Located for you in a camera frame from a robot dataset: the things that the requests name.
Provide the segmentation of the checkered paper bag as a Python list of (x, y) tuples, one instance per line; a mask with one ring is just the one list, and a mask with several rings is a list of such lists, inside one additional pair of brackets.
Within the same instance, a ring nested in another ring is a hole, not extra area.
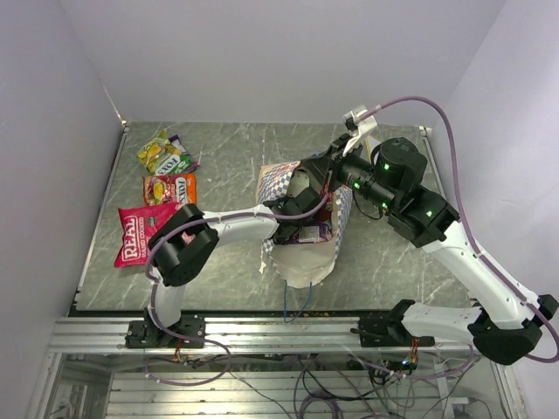
[[(294, 198), (310, 186), (298, 162), (265, 165), (259, 172), (258, 204), (280, 198)], [(282, 316), (293, 322), (309, 309), (315, 288), (332, 273), (342, 246), (343, 233), (352, 208), (352, 191), (341, 186), (328, 195), (324, 206), (310, 219), (296, 226), (292, 237), (276, 244), (266, 239), (261, 245), (261, 265), (270, 265), (284, 282)]]

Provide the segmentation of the orange candy bag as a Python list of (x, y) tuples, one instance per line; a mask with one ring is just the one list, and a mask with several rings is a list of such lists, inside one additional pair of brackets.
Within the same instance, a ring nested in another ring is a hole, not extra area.
[(147, 206), (165, 203), (197, 203), (197, 179), (193, 174), (151, 175), (143, 179)]

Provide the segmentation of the purple snack packet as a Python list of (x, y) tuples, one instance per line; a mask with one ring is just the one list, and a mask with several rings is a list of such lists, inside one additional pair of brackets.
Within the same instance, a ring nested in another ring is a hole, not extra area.
[(326, 243), (333, 237), (333, 226), (331, 222), (316, 222), (304, 226), (300, 229), (295, 243), (297, 244), (317, 244)]
[(174, 148), (176, 148), (177, 150), (179, 150), (182, 154), (190, 155), (190, 153), (183, 146), (181, 138), (178, 134), (175, 134), (175, 135), (172, 135), (171, 137), (169, 137), (169, 141), (170, 141), (171, 145)]

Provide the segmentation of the yellow green candy bag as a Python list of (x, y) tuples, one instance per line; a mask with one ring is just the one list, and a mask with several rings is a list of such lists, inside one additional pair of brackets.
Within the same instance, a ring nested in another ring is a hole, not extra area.
[(165, 130), (160, 131), (138, 150), (138, 161), (150, 175), (182, 175), (196, 171), (197, 160), (174, 148), (169, 137)]

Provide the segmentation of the pink chips bag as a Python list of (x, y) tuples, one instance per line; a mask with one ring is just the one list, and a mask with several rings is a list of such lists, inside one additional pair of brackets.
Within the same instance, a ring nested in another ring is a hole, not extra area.
[(122, 236), (114, 267), (120, 269), (145, 264), (149, 254), (149, 240), (183, 206), (183, 203), (165, 203), (118, 209)]

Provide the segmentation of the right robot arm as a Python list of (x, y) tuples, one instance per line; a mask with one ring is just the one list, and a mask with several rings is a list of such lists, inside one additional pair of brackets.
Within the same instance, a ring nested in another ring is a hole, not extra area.
[(439, 261), (477, 301), (459, 309), (404, 299), (389, 313), (386, 338), (398, 346), (413, 337), (455, 340), (506, 366), (529, 357), (558, 309), (557, 300), (513, 280), (466, 234), (458, 211), (423, 186), (427, 159), (412, 142), (383, 141), (369, 161), (359, 150), (346, 153), (348, 143), (344, 134), (326, 151), (301, 161), (311, 185), (323, 191), (346, 186), (377, 206), (399, 236)]

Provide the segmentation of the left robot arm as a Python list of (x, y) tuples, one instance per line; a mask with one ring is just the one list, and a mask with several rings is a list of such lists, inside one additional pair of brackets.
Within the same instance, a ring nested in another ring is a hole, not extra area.
[(296, 197), (266, 201), (250, 209), (203, 212), (186, 204), (148, 243), (145, 275), (152, 282), (146, 321), (147, 336), (159, 347), (176, 339), (202, 342), (181, 327), (186, 285), (204, 268), (213, 251), (237, 242), (270, 240), (289, 242), (310, 222), (328, 199), (306, 188)]

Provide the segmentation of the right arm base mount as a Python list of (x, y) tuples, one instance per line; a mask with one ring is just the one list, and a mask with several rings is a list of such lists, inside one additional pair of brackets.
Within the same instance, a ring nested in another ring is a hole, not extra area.
[(365, 314), (349, 331), (359, 337), (362, 347), (410, 347), (414, 339), (385, 311)]

